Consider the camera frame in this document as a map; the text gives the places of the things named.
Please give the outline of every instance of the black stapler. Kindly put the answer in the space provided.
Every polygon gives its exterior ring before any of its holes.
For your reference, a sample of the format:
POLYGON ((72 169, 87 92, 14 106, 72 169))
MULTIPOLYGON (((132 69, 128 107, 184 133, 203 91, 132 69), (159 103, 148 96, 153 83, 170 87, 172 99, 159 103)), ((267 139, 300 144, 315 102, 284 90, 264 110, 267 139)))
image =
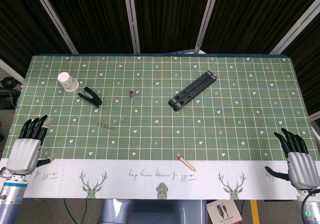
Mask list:
POLYGON ((88 103, 96 106, 97 108, 102 104, 102 100, 98 95, 88 87, 84 88, 83 93, 78 93, 78 96, 85 99, 88 103))

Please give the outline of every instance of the paper cup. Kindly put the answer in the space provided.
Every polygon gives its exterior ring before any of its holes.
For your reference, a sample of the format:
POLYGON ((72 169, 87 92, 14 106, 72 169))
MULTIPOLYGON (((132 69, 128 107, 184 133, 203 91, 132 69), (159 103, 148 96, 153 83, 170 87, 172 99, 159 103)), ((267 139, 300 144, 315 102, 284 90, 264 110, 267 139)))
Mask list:
POLYGON ((78 89, 79 83, 76 79, 74 79, 68 72, 61 72, 58 75, 58 81, 63 86, 66 92, 74 92, 78 89))

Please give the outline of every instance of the metal pin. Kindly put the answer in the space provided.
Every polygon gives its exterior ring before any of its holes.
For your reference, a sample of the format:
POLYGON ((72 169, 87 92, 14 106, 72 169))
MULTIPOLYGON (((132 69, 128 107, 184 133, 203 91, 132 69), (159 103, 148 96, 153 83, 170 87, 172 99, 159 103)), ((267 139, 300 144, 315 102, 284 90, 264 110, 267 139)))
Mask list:
POLYGON ((114 130, 114 129, 115 129, 115 128, 112 127, 112 126, 105 125, 105 124, 102 124, 102 123, 99 123, 99 122, 98 122, 97 125, 98 125, 98 127, 108 128, 108 129, 111 129, 111 130, 114 130))

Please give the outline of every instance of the table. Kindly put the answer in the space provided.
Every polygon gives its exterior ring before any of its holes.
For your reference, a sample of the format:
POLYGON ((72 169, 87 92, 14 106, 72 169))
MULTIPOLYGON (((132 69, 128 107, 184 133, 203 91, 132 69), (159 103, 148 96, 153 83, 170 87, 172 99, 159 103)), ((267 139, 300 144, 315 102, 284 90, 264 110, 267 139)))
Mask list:
POLYGON ((320 159, 286 56, 34 56, 2 165, 23 123, 42 115, 53 121, 41 158, 57 159, 30 176, 26 197, 156 199, 164 192, 168 199, 295 199, 290 183, 264 169, 287 170, 273 134, 282 127, 320 159), (217 81, 173 111, 170 98, 207 70, 217 81), (76 92, 59 84, 63 71, 79 81, 76 92), (101 107, 78 97, 86 86, 101 107))

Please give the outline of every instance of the robotic hand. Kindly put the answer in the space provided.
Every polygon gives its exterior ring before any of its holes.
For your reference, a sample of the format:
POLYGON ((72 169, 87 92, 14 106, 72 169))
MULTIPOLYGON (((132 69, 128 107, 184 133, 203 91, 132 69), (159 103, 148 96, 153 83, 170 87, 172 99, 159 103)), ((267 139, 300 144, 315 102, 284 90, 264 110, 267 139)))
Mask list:
POLYGON ((48 119, 45 122, 47 117, 45 115, 40 119, 28 120, 22 126, 18 139, 13 143, 6 164, 6 169, 12 176, 6 179, 0 192, 0 224, 13 224, 16 221, 28 185, 26 175, 31 174, 36 167, 54 160, 53 156, 38 160, 52 121, 48 119))
POLYGON ((273 171, 265 166, 266 171, 286 181, 290 181, 299 195, 297 200, 301 203, 301 217, 305 224, 320 224, 320 178, 315 161, 308 153, 305 141, 286 129, 281 129, 285 138, 279 133, 274 135, 280 140, 288 165, 288 174, 273 171))

